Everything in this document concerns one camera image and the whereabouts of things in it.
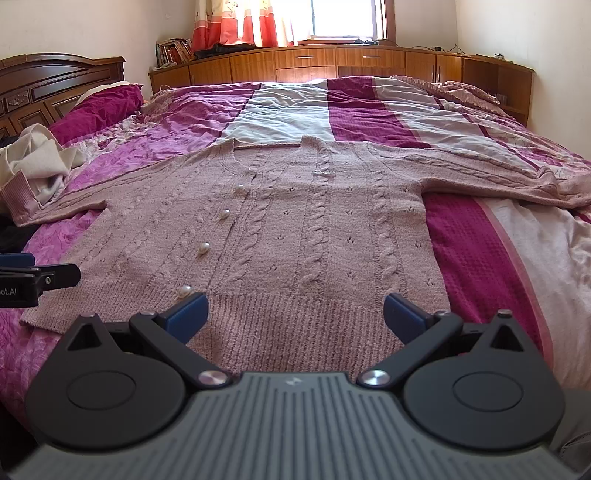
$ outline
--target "pink bedspread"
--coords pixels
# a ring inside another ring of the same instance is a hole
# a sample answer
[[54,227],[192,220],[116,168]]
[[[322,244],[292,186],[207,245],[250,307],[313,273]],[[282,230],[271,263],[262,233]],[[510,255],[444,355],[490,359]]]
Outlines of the pink bedspread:
[[[142,115],[71,143],[84,152],[87,164],[73,172],[67,190],[219,139],[298,142],[304,134],[438,148],[476,163],[492,157],[535,170],[546,164],[558,178],[590,170],[588,161],[511,119],[429,90],[402,79],[370,77],[166,90],[144,106]],[[477,322],[488,321],[498,308],[512,309],[564,385],[591,387],[586,367],[591,362],[586,341],[591,333],[591,225],[584,212],[573,216],[554,207],[446,194],[428,194],[424,200],[452,308]],[[39,264],[58,262],[99,214],[42,226],[27,251]],[[58,336],[19,324],[20,314],[0,311],[0,398],[22,418],[28,385]]]

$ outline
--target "sweater sleeve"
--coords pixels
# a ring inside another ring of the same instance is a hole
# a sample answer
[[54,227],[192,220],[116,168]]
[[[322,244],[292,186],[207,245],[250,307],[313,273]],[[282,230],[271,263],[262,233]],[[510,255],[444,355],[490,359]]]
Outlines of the sweater sleeve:
[[559,180],[547,166],[538,170],[441,150],[367,148],[392,174],[416,181],[421,191],[525,200],[567,209],[591,204],[591,174]]
[[162,161],[140,168],[85,189],[68,192],[46,205],[37,201],[27,179],[22,172],[18,172],[0,189],[0,197],[17,226],[55,222],[79,212],[104,210],[125,203],[133,192],[149,188],[155,176],[158,177],[158,173],[169,165],[169,161]]

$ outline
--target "cable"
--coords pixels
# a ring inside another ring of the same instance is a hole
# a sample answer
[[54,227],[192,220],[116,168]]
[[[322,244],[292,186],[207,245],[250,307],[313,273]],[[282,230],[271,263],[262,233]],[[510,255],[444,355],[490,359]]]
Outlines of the cable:
[[460,51],[460,53],[463,53],[464,55],[467,55],[465,51],[463,51],[458,45],[457,43],[453,46],[453,48],[451,48],[450,50],[446,50],[445,53],[450,53],[452,50],[458,49]]

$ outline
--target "metal screw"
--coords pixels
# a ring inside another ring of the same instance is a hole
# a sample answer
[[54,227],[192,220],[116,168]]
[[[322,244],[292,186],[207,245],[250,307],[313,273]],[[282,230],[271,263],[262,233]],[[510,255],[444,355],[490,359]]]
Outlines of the metal screw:
[[390,375],[384,370],[368,370],[361,374],[359,380],[370,387],[381,387],[390,382]]
[[224,383],[227,383],[228,376],[219,370],[205,370],[199,374],[197,380],[199,380],[203,385],[218,387]]
[[513,316],[513,312],[509,309],[501,309],[496,313],[496,315],[502,319],[510,319]]
[[449,315],[450,313],[451,312],[449,310],[438,310],[433,314],[433,316],[441,320],[441,318],[445,317],[446,315]]

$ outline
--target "black cloth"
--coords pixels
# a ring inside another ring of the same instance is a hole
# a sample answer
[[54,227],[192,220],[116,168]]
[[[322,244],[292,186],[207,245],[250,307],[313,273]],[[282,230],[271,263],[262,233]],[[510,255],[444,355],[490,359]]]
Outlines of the black cloth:
[[216,43],[209,50],[196,51],[195,58],[198,60],[208,59],[209,57],[217,57],[218,55],[225,55],[226,53],[257,50],[258,48],[264,47],[257,47],[256,45],[252,45],[250,43],[240,43],[238,45],[222,45],[221,43]]
[[0,215],[0,254],[17,254],[25,245],[39,225],[16,226],[9,217]]
[[7,146],[13,144],[17,140],[18,140],[18,135],[14,135],[13,137],[0,137],[0,148],[7,147]]

